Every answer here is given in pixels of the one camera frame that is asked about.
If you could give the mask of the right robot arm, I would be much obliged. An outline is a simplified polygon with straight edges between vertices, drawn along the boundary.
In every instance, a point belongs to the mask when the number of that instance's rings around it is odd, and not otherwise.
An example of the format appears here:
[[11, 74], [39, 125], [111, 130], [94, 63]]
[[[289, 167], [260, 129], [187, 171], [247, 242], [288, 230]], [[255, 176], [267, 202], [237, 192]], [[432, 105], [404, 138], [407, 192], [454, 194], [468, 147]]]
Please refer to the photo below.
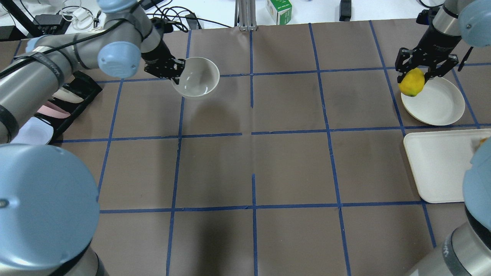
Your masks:
[[[446, 0], [413, 49], [401, 48], [395, 61], [406, 111], [433, 126], [463, 115], [461, 91], [444, 78], [468, 59], [452, 54], [464, 40], [471, 49], [490, 46], [490, 1]], [[453, 230], [407, 276], [490, 275], [490, 129], [409, 133], [403, 139], [419, 195], [428, 203], [463, 202], [466, 222]]]

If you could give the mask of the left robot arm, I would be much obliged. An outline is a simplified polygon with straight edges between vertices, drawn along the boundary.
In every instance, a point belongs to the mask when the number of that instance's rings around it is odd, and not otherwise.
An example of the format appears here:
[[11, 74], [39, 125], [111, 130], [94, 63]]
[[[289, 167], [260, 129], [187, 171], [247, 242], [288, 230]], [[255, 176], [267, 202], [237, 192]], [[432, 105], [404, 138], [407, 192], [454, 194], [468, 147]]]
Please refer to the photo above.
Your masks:
[[99, 192], [86, 165], [70, 151], [13, 143], [35, 113], [69, 119], [49, 100], [82, 69], [126, 79], [145, 71], [179, 84], [187, 61], [175, 58], [138, 0], [99, 0], [103, 26], [48, 35], [1, 72], [1, 275], [105, 276], [91, 248]]

